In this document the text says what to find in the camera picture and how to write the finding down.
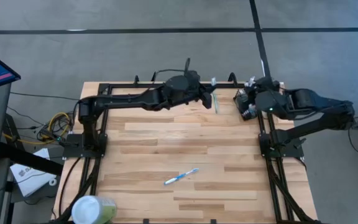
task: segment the concrete floor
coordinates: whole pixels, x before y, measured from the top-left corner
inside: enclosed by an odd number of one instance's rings
[[[358,1],[257,0],[262,27],[358,27]],[[252,27],[240,0],[0,0],[0,30]],[[358,33],[264,34],[270,71],[287,88],[351,100],[358,115]],[[263,75],[255,34],[0,35],[0,59],[22,75],[12,91],[79,97],[85,81],[150,80],[153,71],[191,68],[203,80]],[[70,111],[65,100],[11,95],[9,106],[46,121]],[[12,113],[18,126],[33,123]],[[358,132],[352,132],[358,148]],[[345,131],[323,131],[304,144],[319,219],[358,223],[358,153]],[[46,222],[53,199],[18,204],[14,223]]]

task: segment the black metal frame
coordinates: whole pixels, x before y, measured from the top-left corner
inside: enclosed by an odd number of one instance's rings
[[[243,88],[244,87],[243,83],[237,82],[237,78],[236,78],[235,74],[233,74],[233,73],[231,73],[229,75],[228,81],[232,82],[232,83],[217,83],[216,88]],[[135,81],[133,83],[120,83],[120,84],[102,83],[102,84],[99,84],[98,95],[111,95],[113,89],[115,89],[115,88],[149,88],[149,87],[155,88],[158,86],[159,86],[159,84],[156,84],[156,83],[139,83],[139,77],[135,77]],[[108,119],[108,110],[106,110],[103,114],[100,134],[106,133],[107,119]],[[261,112],[258,113],[258,120],[259,120],[259,126],[260,126],[259,137],[261,137],[262,135],[266,134],[264,119],[263,119]],[[270,130],[274,130],[275,126],[274,126],[273,117],[271,114],[268,114],[268,122],[269,122]],[[296,204],[296,202],[294,201],[294,199],[292,198],[292,196],[290,195],[290,193],[288,191],[287,180],[285,178],[285,171],[284,171],[282,157],[276,157],[276,161],[275,161],[277,163],[278,175],[274,171],[273,162],[271,160],[271,157],[269,157],[269,156],[264,156],[264,157],[265,157],[266,166],[267,166],[270,191],[272,193],[273,208],[275,211],[275,218],[276,218],[277,223],[282,223],[282,224],[284,224],[284,223],[312,223],[313,220],[306,216],[306,214]],[[83,172],[81,175],[80,188],[82,188],[82,186],[84,185],[86,177],[88,175],[90,160],[91,160],[90,158],[85,158]],[[95,159],[95,166],[97,166],[96,168],[98,171],[99,171],[100,162],[101,162],[100,157]],[[95,178],[95,181],[91,185],[90,195],[96,194],[96,187],[97,187],[97,177]],[[284,220],[282,218],[282,213],[280,211],[280,204],[279,204],[279,200],[278,200],[277,188],[281,191],[281,193],[284,196],[285,208],[286,208],[288,220]],[[301,222],[294,221],[295,219],[293,216],[293,212],[295,212],[298,215]]]

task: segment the wooden tabletop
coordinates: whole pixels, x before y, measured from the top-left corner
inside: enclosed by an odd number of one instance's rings
[[[97,94],[98,82],[84,83],[81,97]],[[113,89],[113,94],[144,88]],[[256,119],[243,121],[233,102],[236,89],[217,89],[219,113],[201,102],[159,112],[140,108],[110,110],[108,146],[99,171],[96,195],[117,204],[114,223],[275,223],[269,180],[260,155]],[[275,118],[277,129],[293,122]],[[75,132],[82,127],[76,123]],[[62,180],[75,159],[65,162]],[[70,175],[63,196],[67,207],[78,192],[83,159]],[[199,168],[170,185],[163,183]],[[288,188],[300,207],[316,217],[305,168],[284,159]],[[54,211],[63,181],[60,182]],[[283,218],[286,217],[280,194]]]

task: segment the toothbrush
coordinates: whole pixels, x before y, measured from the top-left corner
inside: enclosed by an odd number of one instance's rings
[[[174,178],[172,178],[172,179],[170,179],[170,180],[165,181],[165,182],[164,182],[164,185],[171,184],[172,182],[175,182],[175,181],[177,181],[177,180],[180,180],[180,179],[186,177],[187,175],[189,175],[189,174],[191,174],[191,173],[194,173],[194,172],[197,172],[197,171],[198,171],[198,168],[195,168],[195,169],[192,169],[191,171],[189,171],[189,172],[187,172],[187,173],[180,174],[180,175],[177,176],[177,177],[174,177]]]

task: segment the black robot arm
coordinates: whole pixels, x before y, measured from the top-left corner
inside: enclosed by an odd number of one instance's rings
[[[82,144],[86,150],[100,147],[96,122],[105,110],[119,108],[143,108],[149,111],[169,110],[171,107],[201,100],[205,108],[211,107],[211,93],[215,87],[204,86],[196,71],[170,78],[155,89],[137,95],[90,96],[78,102],[78,121],[83,125]]]
[[[300,147],[303,142],[299,140],[300,137],[324,129],[346,130],[354,122],[352,102],[325,98],[309,89],[285,90],[280,88],[279,82],[268,77],[248,83],[244,91],[247,101],[243,105],[255,105],[257,110],[272,113],[280,119],[300,120],[317,113],[323,114],[319,119],[288,130],[273,130],[266,139],[268,143],[264,142],[270,148],[278,149],[271,153],[275,157],[283,157],[283,151],[289,148]]]

